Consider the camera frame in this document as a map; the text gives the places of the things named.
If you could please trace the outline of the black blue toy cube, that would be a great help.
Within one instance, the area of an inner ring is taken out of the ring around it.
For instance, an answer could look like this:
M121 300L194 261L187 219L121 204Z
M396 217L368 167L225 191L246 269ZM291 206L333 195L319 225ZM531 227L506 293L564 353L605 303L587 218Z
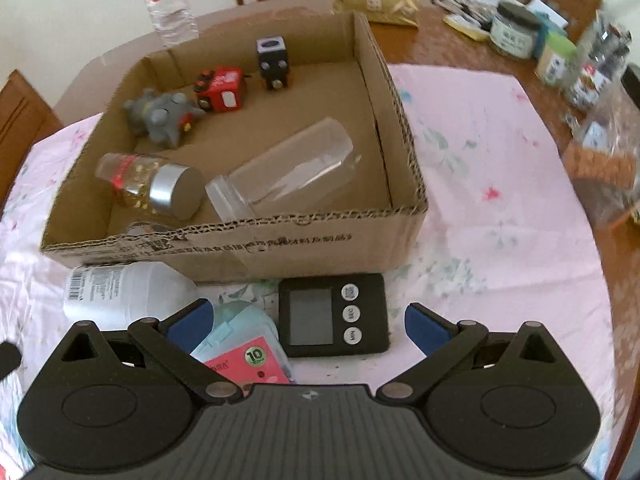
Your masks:
M288 48L282 36L256 40L257 61L260 76L268 90L288 88Z

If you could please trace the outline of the wooden chair left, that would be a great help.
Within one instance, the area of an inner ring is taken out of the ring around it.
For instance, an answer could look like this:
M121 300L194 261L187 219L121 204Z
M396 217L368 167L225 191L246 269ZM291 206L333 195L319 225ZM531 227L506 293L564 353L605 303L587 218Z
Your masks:
M0 106L0 200L4 206L30 149L63 125L19 70L9 74Z

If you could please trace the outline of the clear water bottle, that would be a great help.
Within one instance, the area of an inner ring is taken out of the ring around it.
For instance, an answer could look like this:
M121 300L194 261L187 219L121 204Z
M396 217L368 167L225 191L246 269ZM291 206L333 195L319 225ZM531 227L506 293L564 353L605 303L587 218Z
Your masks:
M188 0L144 0L155 31L166 48L198 38Z

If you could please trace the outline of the cardboard box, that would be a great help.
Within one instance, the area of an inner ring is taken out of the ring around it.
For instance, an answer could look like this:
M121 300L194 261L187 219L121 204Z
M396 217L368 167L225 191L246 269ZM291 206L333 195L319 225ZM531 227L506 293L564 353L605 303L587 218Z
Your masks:
M257 61L256 40L272 36L288 48L288 88L280 90L267 89ZM167 159L212 178L329 117L360 155L354 180L317 211L224 223L204 203L189 221L166 220L163 232L129 234L145 212L122 204L94 174L107 153L152 151L131 133L122 104L144 89L183 90L218 66L250 75L244 106L205 116ZM112 88L58 189L40 249L66 266L161 261L196 282L383 272L407 259L427 207L408 118L363 15L235 23L145 56Z

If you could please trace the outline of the red toy cube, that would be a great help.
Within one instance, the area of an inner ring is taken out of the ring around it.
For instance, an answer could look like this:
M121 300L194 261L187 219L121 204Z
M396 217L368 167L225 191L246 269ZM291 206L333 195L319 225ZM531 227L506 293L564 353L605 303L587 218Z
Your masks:
M196 104L207 113L240 110L246 93L245 74L239 67L204 70L194 82Z

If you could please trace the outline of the grey toy figure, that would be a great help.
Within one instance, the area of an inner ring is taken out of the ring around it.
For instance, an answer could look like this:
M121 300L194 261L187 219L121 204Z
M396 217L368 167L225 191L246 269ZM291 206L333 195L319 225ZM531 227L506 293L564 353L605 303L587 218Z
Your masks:
M135 136L147 136L152 143L173 150L205 116L204 110L184 93L159 94L153 89L144 89L140 98L127 100L122 109Z

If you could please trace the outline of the white plastic bottle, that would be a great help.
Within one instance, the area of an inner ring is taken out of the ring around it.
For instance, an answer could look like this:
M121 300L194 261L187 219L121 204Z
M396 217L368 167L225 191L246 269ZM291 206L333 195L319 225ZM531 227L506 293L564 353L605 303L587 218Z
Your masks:
M73 322L123 330L139 318L168 318L197 299L194 282L162 262L78 266L67 279L63 311Z

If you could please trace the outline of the capsule jar silver lid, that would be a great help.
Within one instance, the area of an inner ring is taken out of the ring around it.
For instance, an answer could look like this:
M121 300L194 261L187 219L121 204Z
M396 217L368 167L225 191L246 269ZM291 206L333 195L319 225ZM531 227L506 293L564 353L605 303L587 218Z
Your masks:
M158 156L107 153L94 174L127 207L180 221L193 217L205 195L200 170Z

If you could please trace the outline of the clear plastic bag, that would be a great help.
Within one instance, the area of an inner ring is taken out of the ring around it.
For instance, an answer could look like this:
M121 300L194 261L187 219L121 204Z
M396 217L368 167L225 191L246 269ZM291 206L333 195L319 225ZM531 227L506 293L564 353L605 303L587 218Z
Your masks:
M639 66L631 32L602 12L579 39L563 96L584 119L562 161L595 228L639 215Z

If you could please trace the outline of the black digital timer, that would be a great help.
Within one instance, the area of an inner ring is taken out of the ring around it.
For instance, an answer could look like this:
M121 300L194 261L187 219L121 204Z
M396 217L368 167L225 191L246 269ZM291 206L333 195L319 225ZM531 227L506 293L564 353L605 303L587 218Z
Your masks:
M363 356L390 348L382 274L287 278L278 296L280 344L290 358Z

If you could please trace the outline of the pink pen refill pack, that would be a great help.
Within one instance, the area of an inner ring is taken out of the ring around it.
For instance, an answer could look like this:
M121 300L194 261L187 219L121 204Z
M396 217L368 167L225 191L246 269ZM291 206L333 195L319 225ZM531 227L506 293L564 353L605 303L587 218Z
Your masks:
M237 384L244 396L257 384L294 384L277 325L265 310L234 300L213 312L213 328L191 356Z

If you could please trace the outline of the clear plastic jar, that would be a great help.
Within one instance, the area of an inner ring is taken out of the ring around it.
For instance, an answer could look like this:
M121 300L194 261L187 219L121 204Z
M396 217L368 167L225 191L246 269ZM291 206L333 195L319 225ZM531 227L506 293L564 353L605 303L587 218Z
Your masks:
M347 130L326 117L214 177L206 194L223 222L317 211L347 191L358 162Z

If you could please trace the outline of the green white small box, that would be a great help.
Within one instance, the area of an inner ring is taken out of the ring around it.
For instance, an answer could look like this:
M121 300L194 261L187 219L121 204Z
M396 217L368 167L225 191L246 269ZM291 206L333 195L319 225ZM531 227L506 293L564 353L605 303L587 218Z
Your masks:
M547 86L558 86L575 53L576 46L567 36L563 36L559 32L549 32L538 58L536 76Z

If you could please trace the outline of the pink floral tablecloth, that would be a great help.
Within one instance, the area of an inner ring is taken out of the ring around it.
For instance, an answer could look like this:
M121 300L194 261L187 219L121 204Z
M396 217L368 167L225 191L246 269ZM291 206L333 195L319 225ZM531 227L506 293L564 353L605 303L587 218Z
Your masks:
M382 385L418 362L404 330L408 304L495 332L547 326L599 405L602 422L586 467L602 478L613 448L611 301L589 221L532 92L501 74L394 65L430 206L409 259L386 274L390 350L379 356L298 359L299 384ZM84 147L88 117L37 143L1 218L1 336L23 362L1 385L1 474L32 462L17 434L22 396L70 327L65 266L41 255L52 202Z

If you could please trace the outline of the glass jar black lid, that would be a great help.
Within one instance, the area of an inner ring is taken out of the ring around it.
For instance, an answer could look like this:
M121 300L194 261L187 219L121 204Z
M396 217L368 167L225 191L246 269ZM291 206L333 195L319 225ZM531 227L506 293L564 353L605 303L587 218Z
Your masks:
M521 4L498 2L491 22L489 40L502 55L529 60L541 29L541 21Z

